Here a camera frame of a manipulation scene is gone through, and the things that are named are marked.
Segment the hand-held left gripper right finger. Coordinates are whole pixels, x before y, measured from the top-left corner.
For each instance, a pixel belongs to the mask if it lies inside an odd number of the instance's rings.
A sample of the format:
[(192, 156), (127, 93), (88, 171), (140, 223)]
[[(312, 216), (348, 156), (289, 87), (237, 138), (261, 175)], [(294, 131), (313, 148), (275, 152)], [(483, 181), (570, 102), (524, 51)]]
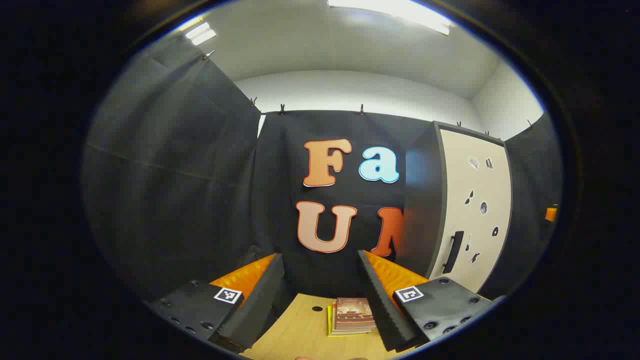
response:
[(388, 351), (448, 337), (493, 306), (448, 276), (428, 280), (365, 250), (358, 251), (358, 259), (366, 299)]

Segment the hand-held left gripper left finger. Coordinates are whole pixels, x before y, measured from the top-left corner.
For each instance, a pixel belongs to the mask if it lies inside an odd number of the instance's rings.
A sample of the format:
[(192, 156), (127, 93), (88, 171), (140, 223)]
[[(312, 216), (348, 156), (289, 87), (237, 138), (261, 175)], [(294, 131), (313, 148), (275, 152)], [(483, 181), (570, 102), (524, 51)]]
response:
[(273, 253), (217, 280), (191, 280), (146, 305), (190, 337), (242, 353), (265, 330), (284, 274), (281, 253)]

